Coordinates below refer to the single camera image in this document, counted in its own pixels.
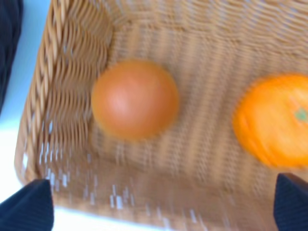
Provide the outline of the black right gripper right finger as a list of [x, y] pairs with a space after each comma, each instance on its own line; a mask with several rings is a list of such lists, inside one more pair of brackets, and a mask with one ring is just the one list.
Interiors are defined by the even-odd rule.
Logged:
[[308, 183], [292, 173], [278, 174], [273, 215], [280, 231], [307, 231]]

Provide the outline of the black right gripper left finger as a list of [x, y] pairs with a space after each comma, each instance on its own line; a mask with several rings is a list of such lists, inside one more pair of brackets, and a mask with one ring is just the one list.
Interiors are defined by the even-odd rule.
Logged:
[[53, 224], [49, 180], [34, 180], [0, 204], [2, 231], [51, 231]]

